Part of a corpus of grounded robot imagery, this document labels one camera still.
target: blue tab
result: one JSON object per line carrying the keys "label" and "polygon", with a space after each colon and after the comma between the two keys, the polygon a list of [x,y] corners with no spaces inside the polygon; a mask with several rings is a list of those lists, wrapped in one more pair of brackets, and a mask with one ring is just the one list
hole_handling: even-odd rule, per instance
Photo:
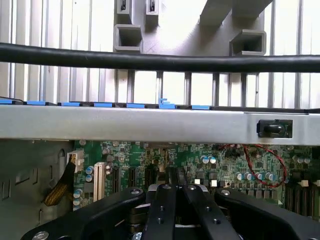
{"label": "blue tab", "polygon": [[130,108],[130,109],[144,109],[145,105],[144,104],[136,104],[136,103],[127,103],[126,107]]}
{"label": "blue tab", "polygon": [[108,102],[95,102],[93,104],[94,107],[98,107],[98,108],[112,108],[112,103],[108,103]]}
{"label": "blue tab", "polygon": [[0,99],[0,104],[12,104],[11,99]]}
{"label": "blue tab", "polygon": [[65,107],[79,107],[80,106],[80,102],[62,102],[61,106],[65,106]]}
{"label": "blue tab", "polygon": [[26,104],[45,106],[46,102],[45,101],[26,101]]}
{"label": "blue tab", "polygon": [[176,109],[176,105],[172,103],[159,104],[160,109]]}
{"label": "blue tab", "polygon": [[198,110],[209,110],[209,106],[203,106],[203,105],[192,105],[192,109],[198,109]]}

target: motherboard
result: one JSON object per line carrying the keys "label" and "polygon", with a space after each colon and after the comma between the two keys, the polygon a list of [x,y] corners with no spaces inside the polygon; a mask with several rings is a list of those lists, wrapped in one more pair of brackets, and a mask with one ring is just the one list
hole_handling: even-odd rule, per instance
{"label": "motherboard", "polygon": [[[294,201],[295,191],[292,197],[286,191],[291,179],[301,188],[310,188],[304,176],[311,178],[319,173],[320,160],[313,159],[312,147],[266,146],[274,154],[256,145],[246,147],[255,175],[248,167],[241,144],[76,141],[75,151],[83,151],[84,162],[83,169],[74,174],[73,210],[127,187],[147,191],[151,184],[163,184],[167,167],[184,168],[188,183],[202,184],[211,193],[216,188],[233,188],[285,207]],[[288,175],[285,181],[284,168],[275,155],[283,159]],[[269,186],[281,181],[278,187]],[[311,212],[315,216],[319,216],[318,189],[316,185],[310,190],[314,195]]]}

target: black cable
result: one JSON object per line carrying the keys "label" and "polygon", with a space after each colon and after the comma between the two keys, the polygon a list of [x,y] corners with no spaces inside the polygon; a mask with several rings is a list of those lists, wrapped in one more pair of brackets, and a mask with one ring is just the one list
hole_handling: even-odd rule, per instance
{"label": "black cable", "polygon": [[55,49],[9,43],[0,43],[0,62],[173,72],[320,73],[320,55],[171,56]]}
{"label": "black cable", "polygon": [[19,98],[13,98],[13,97],[6,97],[6,96],[0,96],[0,99],[9,99],[9,100],[14,100],[17,102],[24,102],[23,100],[19,99]]}

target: metal grille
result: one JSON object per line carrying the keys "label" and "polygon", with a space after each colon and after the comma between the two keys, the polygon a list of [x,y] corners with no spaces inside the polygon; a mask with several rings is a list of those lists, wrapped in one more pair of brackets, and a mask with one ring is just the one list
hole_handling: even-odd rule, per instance
{"label": "metal grille", "polygon": [[[318,7],[319,0],[276,0],[270,4],[264,11],[267,55],[320,54]],[[0,0],[1,42],[111,52],[113,31],[114,1]],[[152,104],[164,97],[175,104],[320,107],[317,73],[119,70],[115,74],[112,69],[0,63],[0,74],[0,96],[23,100]]]}

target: green circuit board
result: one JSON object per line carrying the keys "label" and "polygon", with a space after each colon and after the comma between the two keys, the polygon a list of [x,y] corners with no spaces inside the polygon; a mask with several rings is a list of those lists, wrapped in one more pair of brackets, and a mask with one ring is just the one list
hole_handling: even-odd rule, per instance
{"label": "green circuit board", "polygon": [[[311,147],[269,145],[268,148],[284,160],[288,172],[320,169],[319,161],[312,158]],[[144,190],[148,189],[149,184],[161,184],[161,175],[166,167],[184,167],[189,183],[194,183],[195,179],[199,178],[201,184],[208,189],[211,189],[211,179],[215,179],[220,187],[238,189],[252,196],[256,194],[256,190],[268,189],[253,176],[251,180],[246,179],[249,168],[240,144],[223,147],[221,144],[80,140],[75,142],[75,150],[84,150],[84,168],[74,175],[74,189],[82,190],[81,198],[77,199],[80,203],[78,202],[74,209],[93,202],[93,183],[86,182],[85,170],[97,162],[112,165],[112,172],[105,175],[105,196],[122,191],[132,184]],[[261,174],[264,180],[275,184],[281,179],[283,169],[271,153],[255,146],[249,146],[248,151],[253,170]],[[151,169],[157,176],[147,176],[146,169]],[[273,180],[266,178],[267,173],[273,175]],[[270,191],[274,192],[267,198],[282,206],[285,201],[284,185],[270,188]]]}

